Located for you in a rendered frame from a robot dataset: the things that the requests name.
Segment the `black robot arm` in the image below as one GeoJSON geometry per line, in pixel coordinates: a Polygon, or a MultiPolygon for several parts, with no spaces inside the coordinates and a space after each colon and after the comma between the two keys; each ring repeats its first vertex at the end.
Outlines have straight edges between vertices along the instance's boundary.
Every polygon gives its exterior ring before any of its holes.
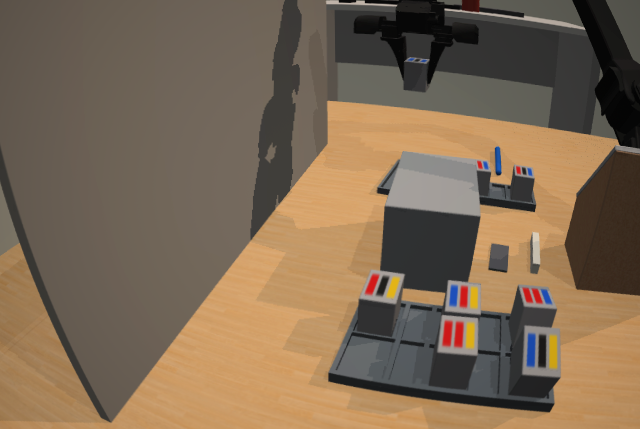
{"type": "MultiPolygon", "coordinates": [[[[606,0],[572,0],[588,34],[603,77],[595,88],[606,119],[620,146],[640,149],[640,64],[633,60],[606,0]]],[[[399,0],[399,32],[430,33],[445,23],[445,4],[399,0]]]]}

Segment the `blue cylinder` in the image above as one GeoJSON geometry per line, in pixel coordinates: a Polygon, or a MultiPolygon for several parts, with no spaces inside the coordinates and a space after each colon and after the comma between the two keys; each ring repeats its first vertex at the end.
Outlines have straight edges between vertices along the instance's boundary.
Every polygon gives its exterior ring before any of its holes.
{"type": "Polygon", "coordinates": [[[496,175],[502,174],[501,169],[501,149],[499,146],[495,147],[495,165],[496,165],[496,175]]]}

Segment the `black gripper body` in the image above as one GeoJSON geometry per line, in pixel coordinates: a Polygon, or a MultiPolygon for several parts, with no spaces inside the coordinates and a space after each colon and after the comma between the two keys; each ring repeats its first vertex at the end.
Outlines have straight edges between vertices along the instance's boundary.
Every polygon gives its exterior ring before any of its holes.
{"type": "MultiPolygon", "coordinates": [[[[434,35],[435,42],[451,43],[454,38],[456,42],[478,45],[479,28],[475,24],[454,22],[451,25],[436,25],[431,27],[428,35],[434,35]]],[[[398,38],[401,33],[426,34],[420,32],[399,32],[396,21],[386,21],[386,16],[365,15],[357,16],[354,21],[355,34],[375,34],[382,32],[382,37],[398,38]]]]}

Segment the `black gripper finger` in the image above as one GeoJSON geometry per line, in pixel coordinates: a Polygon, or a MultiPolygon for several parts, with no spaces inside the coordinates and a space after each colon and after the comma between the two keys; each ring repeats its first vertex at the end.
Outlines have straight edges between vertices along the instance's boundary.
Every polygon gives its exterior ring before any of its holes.
{"type": "Polygon", "coordinates": [[[405,36],[398,37],[398,38],[388,38],[388,37],[381,36],[380,40],[388,42],[391,48],[393,49],[393,52],[398,62],[402,79],[404,79],[404,61],[407,59],[405,36]]]}
{"type": "Polygon", "coordinates": [[[453,45],[453,41],[451,43],[447,43],[447,42],[435,42],[435,40],[431,42],[431,53],[430,53],[430,62],[428,65],[428,74],[427,74],[427,81],[428,84],[431,83],[431,80],[433,78],[433,74],[435,72],[435,68],[438,64],[439,59],[441,58],[441,54],[443,53],[443,50],[446,47],[451,47],[453,45]]]}

